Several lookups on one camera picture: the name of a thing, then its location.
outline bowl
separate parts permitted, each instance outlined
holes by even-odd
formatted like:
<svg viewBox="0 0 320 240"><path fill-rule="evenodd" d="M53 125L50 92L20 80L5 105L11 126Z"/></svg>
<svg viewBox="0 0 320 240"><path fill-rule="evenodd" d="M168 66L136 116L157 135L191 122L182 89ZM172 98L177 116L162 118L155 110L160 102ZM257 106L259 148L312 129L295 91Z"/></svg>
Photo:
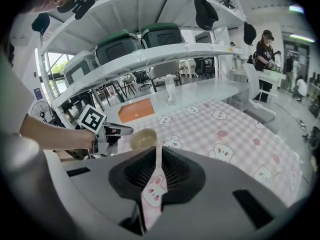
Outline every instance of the bowl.
<svg viewBox="0 0 320 240"><path fill-rule="evenodd" d="M130 147L133 150L147 148L157 145L157 133L153 129L142 129L135 133L130 140Z"/></svg>

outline water bottle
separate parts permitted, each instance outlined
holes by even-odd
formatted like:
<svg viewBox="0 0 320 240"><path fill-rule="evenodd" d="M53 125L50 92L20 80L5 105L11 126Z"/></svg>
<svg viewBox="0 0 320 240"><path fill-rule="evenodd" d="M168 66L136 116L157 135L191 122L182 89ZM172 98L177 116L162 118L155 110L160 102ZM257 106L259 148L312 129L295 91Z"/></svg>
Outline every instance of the water bottle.
<svg viewBox="0 0 320 240"><path fill-rule="evenodd" d="M171 74L166 75L165 89L166 89L166 95L168 97L169 106L176 105L176 86L175 86L174 76Z"/></svg>

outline black pants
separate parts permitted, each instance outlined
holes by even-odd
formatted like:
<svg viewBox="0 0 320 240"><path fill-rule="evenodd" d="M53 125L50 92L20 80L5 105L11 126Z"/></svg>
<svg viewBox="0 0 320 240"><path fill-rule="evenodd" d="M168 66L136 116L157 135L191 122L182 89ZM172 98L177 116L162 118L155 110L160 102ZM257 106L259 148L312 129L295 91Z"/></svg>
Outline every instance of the black pants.
<svg viewBox="0 0 320 240"><path fill-rule="evenodd" d="M259 88L260 88L261 90L264 90L264 91L266 91L266 92L270 92L271 87L272 87L272 83L259 80ZM260 93L259 93L254 99L255 99L255 100L259 100L259 97L260 97ZM261 94L261 99L260 99L260 101L266 103L267 100L268 100L268 94L262 93L262 94Z"/></svg>

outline checkered tablecloth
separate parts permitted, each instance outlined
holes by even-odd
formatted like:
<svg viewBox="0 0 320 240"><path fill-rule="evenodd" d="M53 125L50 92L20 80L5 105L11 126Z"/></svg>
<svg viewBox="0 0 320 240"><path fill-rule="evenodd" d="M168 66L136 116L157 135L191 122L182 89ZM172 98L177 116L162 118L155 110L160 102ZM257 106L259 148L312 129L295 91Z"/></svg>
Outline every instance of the checkered tablecloth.
<svg viewBox="0 0 320 240"><path fill-rule="evenodd" d="M217 100L206 100L133 126L157 133L157 147L170 146L233 164L261 182L287 206L295 200L302 178L299 157L259 122ZM128 135L118 142L118 153L130 151ZM160 216L161 196L167 191L157 153L156 170L142 193L146 228Z"/></svg>

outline ceiling light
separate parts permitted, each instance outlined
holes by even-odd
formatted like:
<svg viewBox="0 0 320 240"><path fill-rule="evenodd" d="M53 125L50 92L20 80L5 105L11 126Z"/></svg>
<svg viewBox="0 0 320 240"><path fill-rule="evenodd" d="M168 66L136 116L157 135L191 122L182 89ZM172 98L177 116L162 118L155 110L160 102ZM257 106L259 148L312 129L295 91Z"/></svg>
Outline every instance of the ceiling light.
<svg viewBox="0 0 320 240"><path fill-rule="evenodd" d="M315 41L312 38L305 37L305 36L298 35L298 34L291 34L290 37L291 38L296 38L296 39L301 39L301 40L304 40L304 41L307 41L307 42L311 42L311 43L313 43Z"/></svg>
<svg viewBox="0 0 320 240"><path fill-rule="evenodd" d="M305 10L301 6L298 6L298 5L290 5L289 10L293 11L293 12L305 14Z"/></svg>

